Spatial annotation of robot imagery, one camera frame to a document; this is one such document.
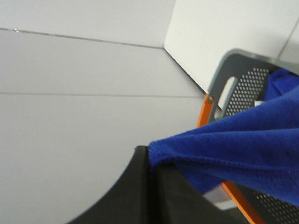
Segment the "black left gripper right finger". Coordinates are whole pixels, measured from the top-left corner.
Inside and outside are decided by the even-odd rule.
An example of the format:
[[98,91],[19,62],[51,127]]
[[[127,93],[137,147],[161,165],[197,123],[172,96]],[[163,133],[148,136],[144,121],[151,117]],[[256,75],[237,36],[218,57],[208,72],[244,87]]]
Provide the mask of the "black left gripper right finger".
[[154,224],[246,224],[237,208],[220,210],[205,199],[172,164],[154,176]]

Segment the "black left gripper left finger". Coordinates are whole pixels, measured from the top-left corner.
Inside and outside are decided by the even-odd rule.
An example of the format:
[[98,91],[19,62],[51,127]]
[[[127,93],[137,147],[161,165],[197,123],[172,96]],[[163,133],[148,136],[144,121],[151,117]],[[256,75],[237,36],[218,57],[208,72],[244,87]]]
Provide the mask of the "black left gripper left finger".
[[147,146],[137,146],[120,178],[94,205],[71,224],[155,224],[155,181]]

